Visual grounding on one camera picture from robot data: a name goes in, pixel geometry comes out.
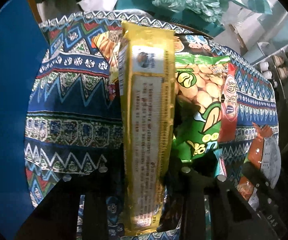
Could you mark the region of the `red snack bag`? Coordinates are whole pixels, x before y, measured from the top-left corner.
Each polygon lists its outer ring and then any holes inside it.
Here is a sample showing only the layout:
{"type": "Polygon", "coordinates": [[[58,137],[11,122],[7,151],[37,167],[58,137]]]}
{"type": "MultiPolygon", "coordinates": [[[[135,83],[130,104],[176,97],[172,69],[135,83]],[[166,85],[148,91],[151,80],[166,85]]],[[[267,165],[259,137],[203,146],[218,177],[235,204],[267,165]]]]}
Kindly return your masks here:
{"type": "Polygon", "coordinates": [[[222,89],[221,128],[218,142],[225,143],[235,139],[238,120],[237,82],[235,80],[235,65],[228,64],[228,72],[222,89]]]}

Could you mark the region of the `green bean snack bag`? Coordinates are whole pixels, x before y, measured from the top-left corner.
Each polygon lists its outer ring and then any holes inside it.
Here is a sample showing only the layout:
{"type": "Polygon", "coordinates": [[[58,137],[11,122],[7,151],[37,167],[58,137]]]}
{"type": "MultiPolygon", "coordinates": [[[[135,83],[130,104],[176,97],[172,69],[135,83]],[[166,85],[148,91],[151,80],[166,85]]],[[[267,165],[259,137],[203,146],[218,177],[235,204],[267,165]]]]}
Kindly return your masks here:
{"type": "Polygon", "coordinates": [[[181,52],[175,55],[176,108],[171,156],[203,176],[218,165],[222,90],[231,59],[181,52]]]}

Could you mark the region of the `gold long snack pack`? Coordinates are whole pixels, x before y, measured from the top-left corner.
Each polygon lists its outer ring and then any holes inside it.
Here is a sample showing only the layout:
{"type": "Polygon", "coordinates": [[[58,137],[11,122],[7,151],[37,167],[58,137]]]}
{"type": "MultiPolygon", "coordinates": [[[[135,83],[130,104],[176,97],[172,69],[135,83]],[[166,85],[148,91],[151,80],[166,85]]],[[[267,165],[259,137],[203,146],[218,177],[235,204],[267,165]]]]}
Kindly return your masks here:
{"type": "Polygon", "coordinates": [[[126,236],[151,233],[162,214],[175,108],[174,32],[122,22],[119,90],[127,181],[126,236]]]}

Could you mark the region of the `orange snack bag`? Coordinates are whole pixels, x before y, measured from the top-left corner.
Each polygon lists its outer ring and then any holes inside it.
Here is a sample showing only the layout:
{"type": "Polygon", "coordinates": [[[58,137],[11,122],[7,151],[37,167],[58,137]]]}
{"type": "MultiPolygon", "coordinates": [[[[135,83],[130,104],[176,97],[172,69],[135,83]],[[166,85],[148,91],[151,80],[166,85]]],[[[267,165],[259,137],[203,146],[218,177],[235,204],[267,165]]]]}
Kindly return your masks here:
{"type": "MultiPolygon", "coordinates": [[[[268,180],[268,186],[274,189],[281,171],[281,153],[278,140],[273,136],[270,126],[263,127],[253,124],[256,137],[253,139],[244,163],[251,163],[255,170],[264,175],[268,180]]],[[[257,210],[259,207],[259,194],[256,189],[256,183],[252,183],[244,174],[237,185],[237,190],[248,202],[248,204],[257,210]]]]}

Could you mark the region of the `black snack bag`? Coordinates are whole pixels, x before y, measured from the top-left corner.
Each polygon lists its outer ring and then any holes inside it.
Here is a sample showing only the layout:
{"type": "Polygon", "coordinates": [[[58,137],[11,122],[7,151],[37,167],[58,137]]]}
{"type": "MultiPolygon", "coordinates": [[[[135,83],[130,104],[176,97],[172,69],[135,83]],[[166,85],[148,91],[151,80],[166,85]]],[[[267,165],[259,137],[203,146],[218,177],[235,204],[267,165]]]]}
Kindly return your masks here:
{"type": "Polygon", "coordinates": [[[196,34],[176,34],[174,36],[175,53],[212,56],[207,38],[196,34]]]}

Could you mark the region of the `gold red-logo snack pack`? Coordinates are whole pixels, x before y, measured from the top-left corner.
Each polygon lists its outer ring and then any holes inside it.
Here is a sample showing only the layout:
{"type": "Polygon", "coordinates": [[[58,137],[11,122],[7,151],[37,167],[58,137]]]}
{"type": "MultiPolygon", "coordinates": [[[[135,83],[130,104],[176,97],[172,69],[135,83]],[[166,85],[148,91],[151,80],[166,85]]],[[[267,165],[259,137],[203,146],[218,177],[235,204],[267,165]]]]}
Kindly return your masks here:
{"type": "Polygon", "coordinates": [[[91,45],[95,46],[105,61],[109,64],[109,99],[114,100],[116,96],[116,84],[119,80],[118,57],[120,42],[122,40],[122,30],[109,30],[98,34],[91,39],[91,45]]]}

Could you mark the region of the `patterned blue bed cover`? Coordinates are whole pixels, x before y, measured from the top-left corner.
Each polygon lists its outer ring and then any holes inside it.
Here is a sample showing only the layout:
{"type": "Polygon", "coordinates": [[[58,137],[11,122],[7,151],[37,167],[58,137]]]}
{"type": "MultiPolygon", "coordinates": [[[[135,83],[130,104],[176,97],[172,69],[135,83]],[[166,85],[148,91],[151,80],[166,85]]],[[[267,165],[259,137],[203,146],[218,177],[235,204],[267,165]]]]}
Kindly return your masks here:
{"type": "MultiPolygon", "coordinates": [[[[109,63],[92,39],[119,30],[122,21],[171,29],[189,29],[124,11],[76,12],[40,24],[49,40],[29,99],[24,159],[29,194],[37,206],[65,175],[98,173],[113,163],[122,144],[120,100],[109,81],[109,63]]],[[[279,135],[276,98],[271,84],[242,56],[207,36],[192,32],[196,52],[229,56],[236,67],[238,118],[235,139],[222,143],[222,164],[237,183],[241,165],[256,136],[256,126],[279,135]]]]}

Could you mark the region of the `grey shoe rack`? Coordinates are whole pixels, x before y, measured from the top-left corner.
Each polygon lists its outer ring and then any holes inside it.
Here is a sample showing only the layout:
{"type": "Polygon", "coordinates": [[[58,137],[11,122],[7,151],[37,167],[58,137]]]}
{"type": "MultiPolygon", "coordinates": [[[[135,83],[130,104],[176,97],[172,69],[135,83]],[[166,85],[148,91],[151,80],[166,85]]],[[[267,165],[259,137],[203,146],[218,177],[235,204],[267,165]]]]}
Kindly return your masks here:
{"type": "Polygon", "coordinates": [[[288,99],[288,44],[256,60],[253,66],[271,81],[280,98],[288,99]]]}

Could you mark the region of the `blue cardboard box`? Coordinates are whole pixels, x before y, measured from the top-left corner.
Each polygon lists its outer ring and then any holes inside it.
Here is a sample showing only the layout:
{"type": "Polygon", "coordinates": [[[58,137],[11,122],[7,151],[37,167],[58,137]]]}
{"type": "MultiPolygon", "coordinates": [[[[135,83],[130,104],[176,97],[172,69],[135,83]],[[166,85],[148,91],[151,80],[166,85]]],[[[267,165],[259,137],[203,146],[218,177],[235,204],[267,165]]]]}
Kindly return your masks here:
{"type": "Polygon", "coordinates": [[[31,89],[48,43],[27,0],[0,9],[0,233],[13,239],[32,213],[24,168],[31,89]]]}

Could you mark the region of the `green plastic bag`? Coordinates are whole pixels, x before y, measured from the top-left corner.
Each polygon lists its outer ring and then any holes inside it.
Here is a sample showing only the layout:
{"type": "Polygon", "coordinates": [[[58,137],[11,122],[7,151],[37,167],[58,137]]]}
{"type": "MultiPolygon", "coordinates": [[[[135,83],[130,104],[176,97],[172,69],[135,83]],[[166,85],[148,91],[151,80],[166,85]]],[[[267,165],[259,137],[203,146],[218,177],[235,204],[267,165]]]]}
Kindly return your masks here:
{"type": "Polygon", "coordinates": [[[228,0],[117,0],[117,10],[140,9],[161,21],[187,26],[211,37],[225,28],[228,0]]]}

